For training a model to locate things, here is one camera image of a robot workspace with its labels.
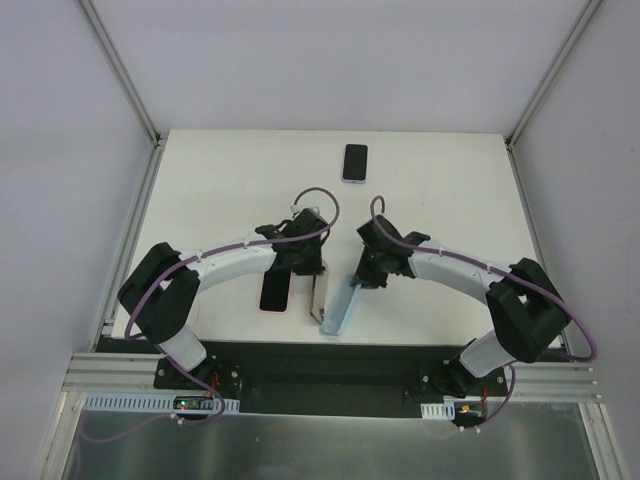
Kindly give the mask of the light blue phone case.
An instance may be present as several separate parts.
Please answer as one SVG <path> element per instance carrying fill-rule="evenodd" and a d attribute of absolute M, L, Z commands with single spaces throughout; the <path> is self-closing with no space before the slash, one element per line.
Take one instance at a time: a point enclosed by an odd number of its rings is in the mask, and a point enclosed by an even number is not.
<path fill-rule="evenodd" d="M 341 336 L 357 305 L 361 284 L 354 277 L 347 277 L 339 288 L 334 302 L 324 314 L 319 331 L 327 336 Z"/>

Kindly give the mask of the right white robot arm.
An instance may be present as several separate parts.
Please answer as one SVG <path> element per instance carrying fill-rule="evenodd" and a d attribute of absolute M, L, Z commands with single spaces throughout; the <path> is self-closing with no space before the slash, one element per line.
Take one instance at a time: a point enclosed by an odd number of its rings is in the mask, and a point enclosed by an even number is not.
<path fill-rule="evenodd" d="M 485 305 L 492 330 L 451 361 L 450 382 L 461 394 L 481 388 L 486 375 L 513 361 L 533 363 L 569 324 L 559 295 L 540 265 L 523 258 L 491 264 L 450 250 L 421 232 L 401 236 L 383 216 L 357 229 L 364 250 L 355 282 L 384 288 L 390 275 L 435 282 Z"/>

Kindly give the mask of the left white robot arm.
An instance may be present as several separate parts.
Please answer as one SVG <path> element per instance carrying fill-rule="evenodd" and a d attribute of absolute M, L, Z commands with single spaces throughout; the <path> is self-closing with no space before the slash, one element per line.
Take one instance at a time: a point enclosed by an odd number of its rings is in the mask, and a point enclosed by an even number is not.
<path fill-rule="evenodd" d="M 250 274 L 322 271 L 321 236 L 329 223 L 311 208 L 277 225 L 257 227 L 244 239 L 206 252 L 154 245 L 118 291 L 120 305 L 146 339 L 178 364 L 188 388 L 204 387 L 211 365 L 204 345 L 187 326 L 195 298 L 205 290 Z"/>

